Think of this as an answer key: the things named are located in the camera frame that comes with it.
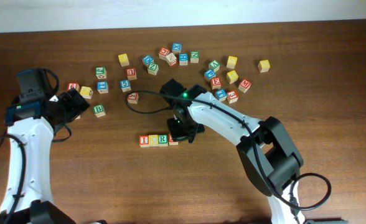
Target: alphabet block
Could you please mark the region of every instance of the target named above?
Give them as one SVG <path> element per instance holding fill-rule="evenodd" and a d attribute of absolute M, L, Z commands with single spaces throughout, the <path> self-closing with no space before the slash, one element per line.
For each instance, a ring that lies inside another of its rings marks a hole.
<path fill-rule="evenodd" d="M 188 65 L 189 56 L 187 54 L 179 54 L 179 65 Z"/>
<path fill-rule="evenodd" d="M 96 76 L 98 79 L 107 78 L 107 71 L 105 67 L 96 67 Z"/>
<path fill-rule="evenodd" d="M 150 63 L 154 63 L 154 59 L 150 55 L 145 56 L 143 58 L 143 64 L 148 67 Z"/>
<path fill-rule="evenodd" d="M 103 105 L 96 105 L 93 107 L 93 112 L 95 112 L 96 117 L 101 117 L 106 115 Z"/>
<path fill-rule="evenodd" d="M 150 147 L 149 136 L 139 136 L 140 147 Z"/>
<path fill-rule="evenodd" d="M 231 72 L 228 72 L 226 75 L 227 81 L 229 82 L 229 84 L 234 83 L 235 81 L 238 80 L 238 75 L 237 72 L 235 72 L 234 70 Z"/>
<path fill-rule="evenodd" d="M 166 62 L 169 66 L 173 66 L 176 64 L 176 56 L 173 53 L 170 53 L 169 55 L 166 55 Z"/>
<path fill-rule="evenodd" d="M 120 81 L 122 92 L 131 91 L 131 84 L 129 80 Z"/>
<path fill-rule="evenodd" d="M 182 52 L 182 44 L 181 43 L 173 43 L 172 44 L 172 53 L 174 55 L 180 54 Z"/>
<path fill-rule="evenodd" d="M 205 80 L 207 80 L 208 82 L 210 82 L 210 79 L 215 77 L 216 73 L 214 71 L 212 71 L 211 69 L 208 69 L 205 73 L 204 73 L 204 78 Z"/>
<path fill-rule="evenodd" d="M 214 89 L 220 89 L 222 87 L 222 82 L 220 81 L 220 78 L 213 77 L 210 79 L 210 86 Z"/>
<path fill-rule="evenodd" d="M 170 146 L 177 146 L 179 144 L 179 142 L 173 141 L 171 134 L 168 134 L 168 142 Z"/>
<path fill-rule="evenodd" d="M 158 134 L 149 135 L 149 144 L 151 147 L 158 146 Z"/>
<path fill-rule="evenodd" d="M 192 51 L 190 54 L 190 63 L 198 63 L 200 54 L 198 51 Z"/>
<path fill-rule="evenodd" d="M 251 82 L 246 80 L 246 79 L 243 79 L 240 82 L 240 85 L 238 86 L 238 89 L 245 93 L 247 90 L 250 89 L 250 87 L 251 87 Z"/>
<path fill-rule="evenodd" d="M 76 89 L 78 92 L 79 92 L 79 90 L 80 90 L 80 87 L 79 87 L 78 83 L 69 83 L 69 84 L 68 84 L 67 91 L 68 91 L 68 90 L 71 90 L 72 88 Z"/>
<path fill-rule="evenodd" d="M 97 91 L 99 93 L 108 93 L 108 84 L 106 81 L 97 82 Z"/>
<path fill-rule="evenodd" d="M 134 69 L 134 68 L 127 68 L 126 69 L 126 76 L 128 77 L 128 80 L 138 79 L 138 77 L 136 75 L 136 69 Z"/>
<path fill-rule="evenodd" d="M 220 68 L 220 64 L 216 60 L 213 60 L 209 63 L 208 68 L 211 69 L 214 72 L 217 72 Z"/>
<path fill-rule="evenodd" d="M 218 90 L 215 93 L 216 99 L 218 99 L 219 101 L 225 101 L 227 98 L 227 94 L 226 91 L 224 89 Z"/>
<path fill-rule="evenodd" d="M 159 58 L 166 60 L 166 55 L 169 55 L 169 49 L 161 47 L 158 53 Z"/>
<path fill-rule="evenodd" d="M 93 95 L 93 91 L 90 87 L 87 87 L 87 86 L 83 86 L 81 88 L 81 91 L 79 92 L 82 97 L 84 97 L 85 99 L 91 99 L 92 98 L 92 95 Z"/>
<path fill-rule="evenodd" d="M 127 66 L 129 65 L 129 59 L 127 54 L 121 54 L 118 56 L 118 59 L 120 60 L 121 66 Z"/>
<path fill-rule="evenodd" d="M 238 100 L 238 94 L 235 90 L 229 91 L 227 93 L 227 101 L 228 103 L 234 103 Z"/>
<path fill-rule="evenodd" d="M 139 93 L 131 93 L 128 95 L 128 102 L 138 104 L 139 101 Z"/>
<path fill-rule="evenodd" d="M 267 72 L 270 69 L 269 60 L 262 60 L 258 64 L 259 72 Z"/>
<path fill-rule="evenodd" d="M 167 134 L 160 134 L 158 136 L 158 146 L 168 146 L 168 135 Z"/>
<path fill-rule="evenodd" d="M 226 67 L 234 69 L 236 64 L 237 64 L 237 58 L 233 56 L 228 56 Z"/>
<path fill-rule="evenodd" d="M 156 63 L 150 63 L 148 65 L 147 71 L 151 75 L 157 75 L 158 69 L 159 69 L 159 67 Z"/>

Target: table surface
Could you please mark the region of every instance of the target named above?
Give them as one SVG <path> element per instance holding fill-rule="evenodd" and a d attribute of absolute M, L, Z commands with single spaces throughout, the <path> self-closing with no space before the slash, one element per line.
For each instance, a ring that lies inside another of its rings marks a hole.
<path fill-rule="evenodd" d="M 183 52 L 198 50 L 200 63 L 169 67 L 157 53 L 172 42 L 181 42 Z M 90 86 L 88 102 L 105 107 L 101 118 L 84 112 L 70 125 L 72 137 L 50 152 L 54 202 L 77 223 L 269 220 L 266 197 L 247 179 L 235 146 L 215 131 L 206 129 L 193 144 L 139 147 L 139 135 L 168 132 L 172 112 L 142 115 L 125 107 L 123 53 L 138 73 L 133 89 L 154 91 L 171 78 L 210 89 L 204 71 L 213 59 L 222 63 L 222 87 L 237 90 L 225 79 L 225 64 L 229 55 L 238 57 L 239 79 L 252 86 L 230 106 L 255 118 L 278 118 L 304 158 L 301 172 L 331 180 L 331 198 L 305 216 L 366 223 L 366 20 L 0 34 L 0 134 L 5 109 L 19 94 L 16 72 L 26 68 L 53 70 L 60 92 L 68 82 Z M 159 64 L 156 76 L 141 62 L 147 54 Z M 269 72 L 259 73 L 260 59 L 270 60 Z M 96 91 L 98 66 L 106 67 L 108 94 Z M 141 95 L 135 108 L 165 105 Z M 8 163 L 9 143 L 0 150 L 0 204 Z M 301 204 L 315 203 L 325 190 L 320 180 L 303 180 Z"/>

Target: yellow block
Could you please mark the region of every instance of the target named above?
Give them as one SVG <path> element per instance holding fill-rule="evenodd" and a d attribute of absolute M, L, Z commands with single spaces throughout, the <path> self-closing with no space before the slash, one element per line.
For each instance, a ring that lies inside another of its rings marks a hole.
<path fill-rule="evenodd" d="M 149 135 L 150 146 L 158 146 L 158 134 Z"/>
<path fill-rule="evenodd" d="M 227 78 L 227 81 L 229 82 L 229 84 L 232 84 L 233 82 L 238 80 L 237 72 L 234 70 L 231 72 L 228 72 L 226 78 Z"/>

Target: black cable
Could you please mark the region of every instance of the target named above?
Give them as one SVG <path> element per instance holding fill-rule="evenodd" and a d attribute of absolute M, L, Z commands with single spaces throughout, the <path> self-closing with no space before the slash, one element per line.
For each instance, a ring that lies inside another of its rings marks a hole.
<path fill-rule="evenodd" d="M 5 138 L 10 138 L 10 139 L 13 139 L 17 142 L 19 148 L 21 149 L 21 159 L 22 159 L 21 174 L 20 174 L 19 186 L 17 188 L 17 194 L 14 197 L 14 202 L 13 202 L 12 207 L 10 208 L 9 215 L 7 216 L 7 218 L 4 221 L 4 224 L 8 224 L 10 222 L 12 214 L 16 210 L 17 204 L 19 203 L 20 198 L 21 198 L 22 187 L 24 185 L 24 178 L 25 178 L 25 175 L 26 175 L 26 159 L 27 158 L 26 158 L 26 152 L 24 150 L 24 143 L 22 143 L 22 141 L 20 139 L 18 139 L 17 137 L 15 137 L 12 134 L 5 133 L 3 135 L 0 135 L 1 141 L 4 140 Z"/>
<path fill-rule="evenodd" d="M 269 178 L 267 178 L 266 174 L 265 174 L 265 171 L 263 170 L 262 168 L 262 165 L 261 165 L 261 162 L 260 162 L 260 158 L 259 158 L 259 154 L 258 154 L 258 148 L 256 147 L 256 142 L 255 142 L 255 137 L 250 129 L 250 127 L 248 127 L 248 125 L 246 124 L 246 122 L 244 122 L 243 120 L 241 120 L 240 118 L 236 117 L 234 114 L 231 114 L 230 112 L 226 111 L 225 109 L 223 108 L 220 108 L 218 107 L 217 105 L 213 104 L 213 103 L 209 103 L 209 102 L 206 102 L 206 101 L 202 101 L 202 100 L 196 100 L 196 99 L 188 99 L 188 98 L 181 98 L 181 97 L 175 97 L 175 96 L 169 96 L 169 95 L 165 95 L 165 94 L 161 94 L 161 93 L 156 93 L 154 91 L 148 91 L 148 90 L 136 90 L 136 91 L 131 91 L 129 92 L 127 95 L 126 95 L 126 104 L 128 102 L 128 95 L 132 94 L 132 93 L 150 93 L 150 94 L 153 94 L 153 95 L 156 95 L 156 96 L 161 96 L 161 97 L 164 97 L 164 98 L 168 98 L 168 99 L 173 99 L 173 100 L 179 100 L 179 101 L 191 101 L 191 102 L 197 102 L 197 103 L 202 103 L 204 105 L 208 105 L 210 106 L 211 108 L 216 108 L 218 109 L 219 111 L 229 115 L 230 117 L 232 117 L 233 119 L 235 119 L 236 121 L 238 121 L 240 124 L 242 124 L 244 126 L 244 128 L 248 131 L 249 135 L 250 135 L 250 138 L 251 138 L 251 142 L 252 142 L 252 148 L 253 148 L 253 152 L 254 152 L 254 155 L 255 155 L 255 161 L 256 161 L 256 164 L 259 168 L 259 172 L 261 173 L 261 176 L 263 178 L 263 180 L 265 181 L 266 183 L 266 186 L 270 189 L 271 193 L 278 199 L 280 199 L 283 203 L 285 203 L 287 206 L 289 206 L 290 208 L 293 208 L 293 209 L 296 209 L 296 210 L 300 210 L 300 211 L 308 211 L 308 210 L 312 210 L 312 209 L 315 209 L 315 208 L 318 208 L 320 207 L 320 205 L 322 205 L 324 202 L 326 202 L 328 200 L 328 198 L 330 197 L 331 195 L 331 183 L 330 181 L 324 177 L 323 175 L 321 174 L 315 174 L 315 173 L 307 173 L 307 174 L 302 174 L 300 175 L 299 177 L 297 177 L 296 179 L 294 179 L 294 182 L 291 184 L 291 189 L 290 189 L 290 194 L 292 193 L 292 197 L 293 197 L 293 189 L 294 189 L 294 186 L 296 185 L 296 183 L 304 178 L 304 177 L 308 177 L 308 176 L 315 176 L 315 177 L 319 177 L 321 178 L 322 180 L 324 180 L 327 184 L 327 193 L 326 195 L 316 204 L 314 205 L 311 205 L 311 206 L 308 206 L 308 207 L 299 207 L 293 203 L 290 203 L 289 201 L 285 200 L 276 190 L 276 188 L 274 187 L 274 185 L 270 182 Z"/>

